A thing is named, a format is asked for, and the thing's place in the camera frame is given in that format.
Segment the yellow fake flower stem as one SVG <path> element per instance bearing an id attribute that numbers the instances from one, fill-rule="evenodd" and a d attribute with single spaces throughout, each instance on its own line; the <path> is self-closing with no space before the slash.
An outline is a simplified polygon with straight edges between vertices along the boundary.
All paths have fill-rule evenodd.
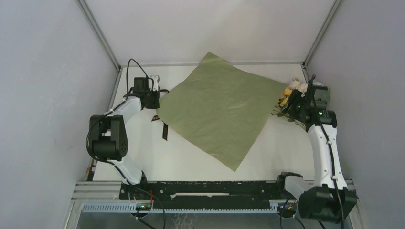
<path id="1" fill-rule="evenodd" d="M 287 103 L 287 101 L 288 101 L 288 99 L 289 99 L 289 97 L 290 97 L 292 91 L 293 91 L 293 90 L 288 89 L 288 88 L 286 88 L 286 89 L 283 91 L 281 97 L 279 98 L 279 102 L 278 102 L 278 104 L 279 104 L 280 107 L 283 107 L 283 106 Z"/>

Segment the two-sided peach green wrapping paper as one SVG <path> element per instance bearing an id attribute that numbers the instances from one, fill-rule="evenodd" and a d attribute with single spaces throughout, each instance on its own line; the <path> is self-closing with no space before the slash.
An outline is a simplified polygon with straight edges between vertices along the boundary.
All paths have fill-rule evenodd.
<path id="1" fill-rule="evenodd" d="M 286 84 L 245 72 L 209 52 L 160 99 L 158 117 L 176 133 L 236 171 Z"/>

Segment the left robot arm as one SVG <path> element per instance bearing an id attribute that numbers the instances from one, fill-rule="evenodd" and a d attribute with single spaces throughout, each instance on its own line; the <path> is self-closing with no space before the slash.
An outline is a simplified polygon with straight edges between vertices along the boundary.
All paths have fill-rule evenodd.
<path id="1" fill-rule="evenodd" d="M 88 154 L 96 161 L 112 165 L 122 177 L 122 182 L 131 186 L 131 193 L 138 199 L 149 194 L 144 172 L 137 168 L 128 155 L 129 141 L 126 123 L 141 110 L 160 107 L 160 77 L 136 77 L 133 87 L 123 96 L 116 107 L 89 120 L 86 137 Z"/>

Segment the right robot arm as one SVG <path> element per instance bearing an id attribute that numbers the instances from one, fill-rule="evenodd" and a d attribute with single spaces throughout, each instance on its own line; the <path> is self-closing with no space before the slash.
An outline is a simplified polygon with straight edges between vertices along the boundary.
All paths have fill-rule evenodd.
<path id="1" fill-rule="evenodd" d="M 344 221 L 357 203 L 357 194 L 349 190 L 342 174 L 337 149 L 337 118 L 327 109 L 329 90 L 322 85 L 308 85 L 305 92 L 293 89 L 281 112 L 304 124 L 314 160 L 314 183 L 303 176 L 282 172 L 276 180 L 281 198 L 291 195 L 298 202 L 298 214 L 304 219 L 336 223 Z"/>

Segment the pink fake flower stem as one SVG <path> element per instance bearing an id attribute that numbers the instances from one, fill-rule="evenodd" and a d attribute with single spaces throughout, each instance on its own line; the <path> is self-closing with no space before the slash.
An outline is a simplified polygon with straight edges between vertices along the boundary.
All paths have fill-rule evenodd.
<path id="1" fill-rule="evenodd" d="M 310 128 L 312 125 L 320 125 L 320 124 L 323 124 L 323 125 L 331 125 L 331 126 L 333 126 L 333 127 L 337 127 L 337 119 L 336 119 L 336 114 L 335 114 L 335 112 L 332 111 L 332 110 L 328 110 L 328 111 L 331 113 L 331 122 L 330 122 L 330 123 L 323 123 L 323 122 L 321 122 L 321 121 L 318 121 L 318 122 L 310 122 L 310 123 L 303 123 L 303 122 L 300 122 L 300 121 L 298 121 L 298 120 L 295 120 L 295 119 L 289 117 L 287 114 L 281 113 L 281 107 L 280 107 L 279 105 L 276 106 L 276 109 L 275 109 L 275 111 L 273 112 L 273 114 L 276 115 L 276 116 L 278 116 L 278 117 L 283 117 L 283 116 L 284 116 L 284 117 L 288 118 L 288 120 L 291 121 L 291 122 L 299 122 L 299 123 L 302 123 L 302 124 L 305 126 L 305 130 L 308 131 L 309 128 Z"/>

